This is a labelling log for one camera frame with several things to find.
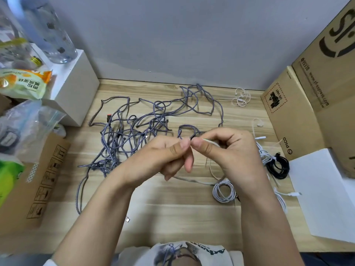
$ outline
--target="wooden desk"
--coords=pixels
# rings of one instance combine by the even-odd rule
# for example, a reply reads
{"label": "wooden desk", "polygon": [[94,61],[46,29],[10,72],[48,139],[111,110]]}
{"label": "wooden desk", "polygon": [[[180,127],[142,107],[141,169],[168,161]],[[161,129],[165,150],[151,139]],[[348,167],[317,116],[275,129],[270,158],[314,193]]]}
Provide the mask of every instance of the wooden desk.
{"label": "wooden desk", "polygon": [[[214,98],[233,97],[234,89],[206,87]],[[269,117],[260,99],[261,91],[251,91],[251,102],[244,108],[234,107],[230,101],[220,100],[224,109],[224,127],[234,127],[251,131],[251,121],[260,118],[263,127],[256,127],[256,136],[267,138],[260,143],[271,154],[282,152]],[[88,120],[100,106],[101,99],[111,96],[130,96],[148,100],[169,100],[181,96],[179,85],[145,83],[135,81],[101,80],[101,86],[89,110],[85,124],[81,128],[67,129],[72,146],[61,169],[58,182],[48,204],[43,222],[37,230],[0,237],[0,251],[3,253],[52,253],[78,217],[75,210],[75,195],[79,181],[85,175],[85,168],[78,165],[88,164],[102,148],[100,126],[89,127]],[[109,102],[97,116],[106,122],[107,114],[112,114],[124,100]],[[210,102],[200,99],[199,110],[209,111]],[[142,115],[151,112],[151,105],[141,102],[131,106],[129,114]],[[220,109],[213,116],[189,112],[182,116],[170,117],[169,127],[176,136],[181,124],[190,123],[201,130],[214,128],[220,122]],[[183,136],[189,136],[186,130]],[[211,181],[206,158],[194,152],[193,172],[184,169],[178,175],[196,177]],[[216,175],[222,175],[218,165],[212,163]],[[95,189],[103,180],[101,172],[91,172],[83,193],[87,203]],[[281,180],[280,192],[292,192],[289,178]],[[289,213],[287,218],[300,251],[355,251],[355,244],[314,237],[310,235],[306,221],[295,197],[285,197]],[[131,221],[125,223],[117,251],[128,246],[152,246],[158,242],[188,240],[211,245],[223,245],[228,250],[241,250],[240,204],[236,202],[219,204],[212,197],[210,186],[171,179],[165,182],[156,175],[137,188],[128,210]]]}

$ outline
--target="white t-shirt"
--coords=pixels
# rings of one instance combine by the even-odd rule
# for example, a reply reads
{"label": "white t-shirt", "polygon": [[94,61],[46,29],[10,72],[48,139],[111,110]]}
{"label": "white t-shirt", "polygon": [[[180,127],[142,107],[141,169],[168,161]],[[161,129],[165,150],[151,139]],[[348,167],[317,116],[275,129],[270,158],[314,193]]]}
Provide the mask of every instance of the white t-shirt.
{"label": "white t-shirt", "polygon": [[[180,241],[149,247],[124,249],[115,266],[243,266],[240,251],[228,253],[221,245]],[[57,266],[48,260],[44,266]]]}

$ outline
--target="black cable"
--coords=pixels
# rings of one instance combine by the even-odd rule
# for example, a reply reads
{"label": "black cable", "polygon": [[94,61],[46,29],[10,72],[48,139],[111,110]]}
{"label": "black cable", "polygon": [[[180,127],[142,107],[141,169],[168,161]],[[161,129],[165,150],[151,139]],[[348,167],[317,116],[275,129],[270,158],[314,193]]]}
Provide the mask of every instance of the black cable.
{"label": "black cable", "polygon": [[[280,163],[281,168],[277,167],[276,162]],[[290,171],[290,163],[280,153],[276,153],[275,159],[268,162],[266,168],[275,178],[285,179]]]}

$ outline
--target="white box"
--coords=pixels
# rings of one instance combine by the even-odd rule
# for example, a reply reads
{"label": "white box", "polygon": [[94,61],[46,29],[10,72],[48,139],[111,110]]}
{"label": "white box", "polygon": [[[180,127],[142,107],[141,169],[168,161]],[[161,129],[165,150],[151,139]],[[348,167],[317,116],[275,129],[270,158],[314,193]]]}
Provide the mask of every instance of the white box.
{"label": "white box", "polygon": [[290,178],[312,235],[355,243],[355,179],[330,149],[290,161]]}
{"label": "white box", "polygon": [[100,84],[85,52],[77,49],[75,60],[57,64],[50,62],[36,45],[32,46],[53,71],[42,104],[66,113],[60,122],[63,125],[81,126]]}

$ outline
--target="water bottle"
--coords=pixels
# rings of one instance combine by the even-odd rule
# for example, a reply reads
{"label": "water bottle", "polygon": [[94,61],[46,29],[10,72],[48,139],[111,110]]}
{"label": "water bottle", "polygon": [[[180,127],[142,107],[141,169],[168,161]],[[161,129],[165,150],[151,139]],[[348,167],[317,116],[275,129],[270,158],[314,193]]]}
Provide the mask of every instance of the water bottle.
{"label": "water bottle", "polygon": [[25,34],[54,63],[67,63],[78,55],[68,34],[60,25],[48,0],[7,0]]}

